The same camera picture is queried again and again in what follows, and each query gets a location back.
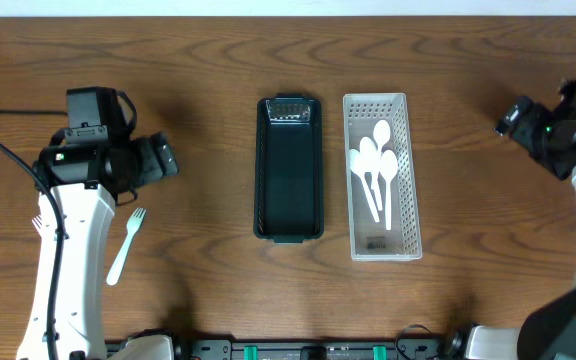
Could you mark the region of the white plastic fork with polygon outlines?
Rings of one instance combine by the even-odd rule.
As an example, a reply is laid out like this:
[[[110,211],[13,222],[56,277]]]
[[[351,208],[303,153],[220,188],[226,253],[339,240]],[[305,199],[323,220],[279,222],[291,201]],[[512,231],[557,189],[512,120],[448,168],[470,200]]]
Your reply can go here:
[[[37,233],[38,233],[39,235],[41,235],[41,234],[42,234],[42,229],[43,229],[41,216],[40,216],[40,215],[35,216],[35,217],[31,220],[31,222],[32,222],[32,225],[34,226],[35,230],[37,231]]]
[[[134,240],[134,237],[142,227],[147,210],[145,208],[137,208],[129,217],[126,224],[126,237],[120,247],[112,266],[106,277],[106,284],[115,286],[118,284],[122,271],[127,261],[127,257]]]

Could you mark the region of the white plastic spoon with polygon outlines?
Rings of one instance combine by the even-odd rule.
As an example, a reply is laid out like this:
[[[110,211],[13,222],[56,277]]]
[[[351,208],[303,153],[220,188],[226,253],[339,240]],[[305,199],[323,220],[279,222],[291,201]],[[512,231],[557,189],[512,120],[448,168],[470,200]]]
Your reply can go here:
[[[379,120],[373,128],[373,140],[377,146],[377,152],[382,153],[383,147],[390,141],[391,128],[388,120]]]
[[[379,222],[378,210],[377,210],[375,201],[373,199],[371,190],[369,189],[368,183],[367,183],[366,178],[365,178],[367,170],[365,167],[364,159],[363,159],[360,151],[356,150],[356,149],[350,149],[349,150],[349,156],[350,156],[351,172],[360,178],[360,181],[361,181],[361,184],[363,186],[364,193],[365,193],[365,197],[366,197],[366,200],[368,203],[369,210],[371,212],[371,215],[373,217],[374,222],[378,223]]]
[[[378,182],[379,169],[376,145],[371,138],[363,137],[360,140],[359,150],[364,162],[364,167],[371,174],[370,188],[372,189],[375,196],[377,210],[382,211],[383,203]]]
[[[392,229],[392,186],[391,183],[396,177],[398,172],[398,160],[392,150],[383,152],[380,158],[380,174],[385,181],[385,229],[390,231]]]

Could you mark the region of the clear perforated plastic basket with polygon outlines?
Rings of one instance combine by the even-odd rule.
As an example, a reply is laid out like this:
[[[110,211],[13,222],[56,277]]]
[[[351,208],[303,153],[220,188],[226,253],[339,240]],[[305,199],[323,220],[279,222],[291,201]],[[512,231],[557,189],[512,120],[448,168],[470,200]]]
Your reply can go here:
[[[420,259],[422,241],[406,95],[403,93],[346,94],[343,97],[343,114],[351,258],[355,261]],[[378,211],[379,222],[375,223],[360,178],[351,172],[349,150],[359,150],[360,140],[363,137],[373,140],[373,128],[382,119],[389,121],[391,137],[383,147],[382,153],[377,152],[378,182],[383,210]],[[392,150],[398,160],[398,172],[391,183],[392,229],[390,231],[385,229],[385,181],[380,174],[380,158],[386,150]],[[374,193],[370,188],[371,174],[368,171],[365,178],[375,201]]]

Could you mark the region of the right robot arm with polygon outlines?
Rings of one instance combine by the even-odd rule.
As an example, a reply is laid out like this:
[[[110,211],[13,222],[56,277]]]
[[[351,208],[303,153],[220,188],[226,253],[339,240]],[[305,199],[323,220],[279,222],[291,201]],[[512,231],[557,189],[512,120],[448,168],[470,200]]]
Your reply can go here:
[[[576,78],[558,89],[552,110],[520,96],[495,130],[524,148],[559,180],[570,180],[576,195]],[[473,325],[445,345],[461,359],[576,359],[576,270],[572,289],[530,314],[518,328]]]

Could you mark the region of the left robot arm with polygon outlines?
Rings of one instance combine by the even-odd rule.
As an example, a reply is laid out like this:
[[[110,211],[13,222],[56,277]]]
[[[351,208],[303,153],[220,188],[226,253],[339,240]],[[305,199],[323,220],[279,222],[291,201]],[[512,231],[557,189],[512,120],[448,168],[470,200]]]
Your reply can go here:
[[[67,127],[32,166],[41,245],[19,359],[106,358],[101,290],[118,198],[179,171],[163,134],[131,136],[137,111],[124,92],[70,89],[67,105]]]

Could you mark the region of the black plastic basket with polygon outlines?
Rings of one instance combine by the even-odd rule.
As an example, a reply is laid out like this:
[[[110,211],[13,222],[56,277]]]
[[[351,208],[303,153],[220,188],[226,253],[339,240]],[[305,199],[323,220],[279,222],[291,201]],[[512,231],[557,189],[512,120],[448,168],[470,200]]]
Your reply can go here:
[[[302,94],[257,104],[253,232],[276,244],[301,244],[324,232],[322,110]]]

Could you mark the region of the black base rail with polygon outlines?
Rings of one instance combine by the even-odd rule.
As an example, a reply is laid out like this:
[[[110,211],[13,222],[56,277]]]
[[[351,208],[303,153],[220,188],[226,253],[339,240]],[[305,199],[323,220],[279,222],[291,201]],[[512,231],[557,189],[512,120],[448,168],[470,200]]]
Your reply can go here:
[[[453,329],[445,336],[413,324],[394,339],[384,341],[237,341],[231,339],[183,339],[170,331],[149,329],[123,342],[109,342],[107,354],[115,358],[123,350],[133,349],[138,339],[165,335],[172,340],[173,359],[195,360],[428,360],[463,359],[470,325]]]

